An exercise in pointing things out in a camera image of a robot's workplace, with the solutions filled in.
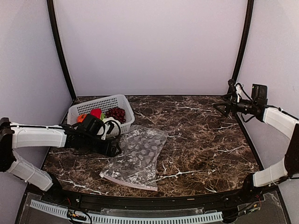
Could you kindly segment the red bell pepper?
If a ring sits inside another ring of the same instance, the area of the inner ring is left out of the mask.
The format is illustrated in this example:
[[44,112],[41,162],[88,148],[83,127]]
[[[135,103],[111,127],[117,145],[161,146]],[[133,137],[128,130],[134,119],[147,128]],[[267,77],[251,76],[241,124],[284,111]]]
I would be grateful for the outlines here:
[[95,116],[98,119],[101,119],[102,110],[100,108],[92,109],[90,114]]

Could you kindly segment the white perforated plastic basket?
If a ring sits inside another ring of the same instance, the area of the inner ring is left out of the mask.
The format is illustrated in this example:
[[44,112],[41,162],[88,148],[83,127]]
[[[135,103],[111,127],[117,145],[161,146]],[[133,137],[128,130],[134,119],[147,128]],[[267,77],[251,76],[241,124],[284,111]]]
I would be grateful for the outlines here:
[[127,98],[122,94],[89,100],[71,106],[67,114],[67,124],[75,124],[79,115],[89,113],[92,109],[100,108],[103,113],[106,113],[109,109],[115,107],[125,110],[126,123],[120,125],[121,134],[125,134],[130,130],[130,126],[135,121],[135,117]]

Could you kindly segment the clear zip top bag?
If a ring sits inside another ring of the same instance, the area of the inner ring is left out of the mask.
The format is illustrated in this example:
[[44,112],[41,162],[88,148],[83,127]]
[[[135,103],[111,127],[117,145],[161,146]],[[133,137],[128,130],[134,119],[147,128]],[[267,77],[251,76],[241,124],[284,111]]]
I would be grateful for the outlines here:
[[120,139],[122,152],[109,160],[100,177],[126,187],[157,191],[157,159],[168,134],[160,129],[131,126]]

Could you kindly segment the black frame post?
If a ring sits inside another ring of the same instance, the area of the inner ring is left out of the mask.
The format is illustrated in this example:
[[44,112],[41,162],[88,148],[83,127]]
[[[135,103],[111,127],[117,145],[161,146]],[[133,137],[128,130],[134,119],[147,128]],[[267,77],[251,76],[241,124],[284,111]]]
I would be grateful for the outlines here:
[[243,57],[245,54],[245,49],[246,49],[246,45],[247,45],[247,40],[248,40],[250,25],[251,25],[251,20],[252,20],[253,8],[254,8],[254,0],[247,0],[246,14],[245,14],[245,19],[244,19],[244,26],[243,26],[243,30],[242,30],[240,46],[239,46],[239,50],[238,50],[238,54],[237,54],[237,58],[236,58],[236,62],[235,62],[235,67],[234,67],[233,74],[232,74],[232,79],[234,81],[237,81],[237,79],[238,79],[242,61],[243,61]]
[[58,23],[57,23],[57,18],[56,18],[56,13],[55,13],[55,8],[54,8],[54,1],[53,0],[46,0],[47,2],[47,8],[48,8],[48,14],[49,14],[49,19],[50,19],[50,25],[51,25],[51,30],[52,30],[52,35],[58,55],[58,59],[60,62],[60,66],[63,72],[64,80],[67,85],[68,92],[70,94],[70,97],[72,99],[72,102],[75,101],[77,98],[74,86],[71,81],[71,76],[68,71],[66,59],[64,56],[64,51],[59,35],[59,30],[58,30]]

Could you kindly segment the small orange pumpkin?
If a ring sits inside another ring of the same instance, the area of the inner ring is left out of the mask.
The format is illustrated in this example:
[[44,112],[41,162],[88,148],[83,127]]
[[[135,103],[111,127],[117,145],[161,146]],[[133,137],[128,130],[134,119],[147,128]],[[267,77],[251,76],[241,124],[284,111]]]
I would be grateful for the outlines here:
[[81,114],[77,117],[77,123],[82,123],[86,118],[87,114]]

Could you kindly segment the right black frame post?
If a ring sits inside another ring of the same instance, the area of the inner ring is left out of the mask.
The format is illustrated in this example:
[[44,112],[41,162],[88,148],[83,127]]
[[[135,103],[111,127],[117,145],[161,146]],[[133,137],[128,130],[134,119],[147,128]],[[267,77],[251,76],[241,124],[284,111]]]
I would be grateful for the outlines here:
[[239,50],[238,50],[238,54],[237,54],[237,58],[236,58],[236,62],[235,62],[235,67],[234,67],[233,74],[232,74],[232,79],[234,81],[237,81],[237,79],[238,79],[242,61],[243,61],[243,57],[245,54],[245,49],[246,49],[246,45],[247,45],[247,40],[248,40],[250,25],[251,25],[251,20],[252,20],[253,8],[254,8],[254,0],[247,0],[246,14],[245,14],[245,19],[244,19],[244,26],[243,26],[243,30],[242,30],[240,46],[239,46]]

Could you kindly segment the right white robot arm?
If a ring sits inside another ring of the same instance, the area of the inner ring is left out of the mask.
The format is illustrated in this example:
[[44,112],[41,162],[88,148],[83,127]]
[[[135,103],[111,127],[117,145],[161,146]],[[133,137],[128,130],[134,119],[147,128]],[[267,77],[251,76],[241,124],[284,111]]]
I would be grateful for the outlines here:
[[227,117],[230,113],[252,115],[252,119],[273,127],[290,140],[284,157],[268,168],[250,173],[243,181],[236,196],[244,203],[261,194],[272,185],[278,185],[288,179],[295,179],[299,173],[299,120],[281,108],[260,104],[252,100],[230,100],[214,104],[214,108]]

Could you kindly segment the white cauliflower with leaves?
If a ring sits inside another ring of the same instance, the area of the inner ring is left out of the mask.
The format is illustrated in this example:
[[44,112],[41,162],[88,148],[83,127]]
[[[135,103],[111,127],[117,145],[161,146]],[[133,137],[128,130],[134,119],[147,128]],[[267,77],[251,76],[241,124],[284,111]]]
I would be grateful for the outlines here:
[[116,120],[113,117],[104,117],[102,120],[102,125],[105,127],[110,127],[110,126],[121,126],[120,121]]

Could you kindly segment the black curved front rail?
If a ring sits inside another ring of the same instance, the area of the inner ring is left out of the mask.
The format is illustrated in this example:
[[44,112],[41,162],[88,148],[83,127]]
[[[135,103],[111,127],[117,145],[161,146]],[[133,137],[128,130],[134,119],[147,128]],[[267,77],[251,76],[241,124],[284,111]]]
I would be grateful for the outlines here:
[[61,191],[63,196],[70,199],[71,206],[91,211],[100,211],[104,208],[120,210],[180,210],[203,208],[205,211],[223,211],[234,210],[239,205],[263,200],[263,196],[261,195],[251,195],[245,197],[247,201],[242,201],[237,193],[239,193],[238,189],[195,196],[121,197],[78,193],[69,190]]

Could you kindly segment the dark red grape bunch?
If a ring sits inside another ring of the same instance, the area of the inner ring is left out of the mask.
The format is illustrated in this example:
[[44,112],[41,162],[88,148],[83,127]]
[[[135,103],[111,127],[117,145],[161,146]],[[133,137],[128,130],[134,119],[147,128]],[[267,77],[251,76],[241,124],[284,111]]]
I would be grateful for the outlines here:
[[121,124],[126,122],[125,115],[125,110],[119,107],[111,108],[105,113],[106,118],[112,117],[115,120],[119,121]]

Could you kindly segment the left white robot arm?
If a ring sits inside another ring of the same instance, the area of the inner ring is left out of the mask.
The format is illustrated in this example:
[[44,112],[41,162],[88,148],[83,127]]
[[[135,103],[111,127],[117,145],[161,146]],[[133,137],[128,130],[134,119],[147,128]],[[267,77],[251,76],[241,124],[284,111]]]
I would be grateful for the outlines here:
[[114,120],[102,121],[88,114],[74,125],[32,126],[0,120],[0,170],[28,182],[52,199],[63,203],[66,193],[58,179],[19,156],[15,149],[23,147],[87,148],[101,155],[115,157],[121,153],[117,140],[108,135],[119,124]]

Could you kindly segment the left black frame post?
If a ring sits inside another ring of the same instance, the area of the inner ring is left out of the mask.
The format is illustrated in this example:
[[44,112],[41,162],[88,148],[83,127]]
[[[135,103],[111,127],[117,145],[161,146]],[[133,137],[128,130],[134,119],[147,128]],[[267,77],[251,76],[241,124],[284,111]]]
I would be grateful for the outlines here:
[[60,66],[63,72],[64,80],[67,85],[68,92],[70,94],[70,97],[72,99],[72,102],[75,101],[77,98],[74,86],[71,81],[71,76],[68,71],[66,59],[64,56],[64,51],[59,35],[59,30],[58,30],[58,23],[57,23],[57,18],[56,18],[56,13],[55,13],[55,8],[54,8],[54,1],[53,0],[46,0],[47,2],[47,8],[48,8],[48,14],[49,14],[49,19],[50,19],[50,25],[51,25],[51,30],[52,30],[52,35],[58,55],[58,59],[60,62]]

